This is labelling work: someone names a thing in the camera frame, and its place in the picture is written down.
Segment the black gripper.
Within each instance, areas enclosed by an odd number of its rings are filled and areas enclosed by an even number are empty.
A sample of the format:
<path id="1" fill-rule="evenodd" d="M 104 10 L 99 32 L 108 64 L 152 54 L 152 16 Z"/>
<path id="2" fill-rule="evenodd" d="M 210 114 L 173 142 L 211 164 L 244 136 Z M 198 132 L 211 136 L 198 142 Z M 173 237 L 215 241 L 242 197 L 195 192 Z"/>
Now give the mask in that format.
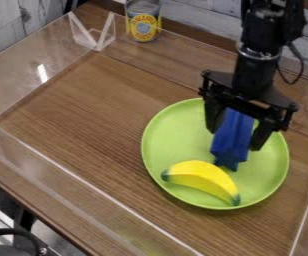
<path id="1" fill-rule="evenodd" d="M 238 49 L 231 73 L 203 70 L 198 94 L 204 102 L 206 128 L 214 134 L 223 122 L 227 108 L 258 120 L 250 139 L 250 150 L 259 151 L 272 132 L 286 130 L 296 103 L 274 87 L 280 72 L 282 49 L 274 51 Z"/>

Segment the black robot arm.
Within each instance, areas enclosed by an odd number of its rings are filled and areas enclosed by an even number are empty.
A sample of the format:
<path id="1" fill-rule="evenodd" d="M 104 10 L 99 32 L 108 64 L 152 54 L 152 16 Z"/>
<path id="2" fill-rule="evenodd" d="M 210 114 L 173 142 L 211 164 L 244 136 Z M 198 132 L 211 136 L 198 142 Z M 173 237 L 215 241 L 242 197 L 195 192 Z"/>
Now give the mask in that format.
<path id="1" fill-rule="evenodd" d="M 306 25 L 303 0 L 240 0 L 242 35 L 231 73 L 204 70 L 199 95 L 204 101 L 206 128 L 215 132 L 227 108 L 258 121 L 248 148 L 258 151 L 274 132 L 288 128 L 296 103 L 278 91 L 283 48 L 294 49 Z"/>

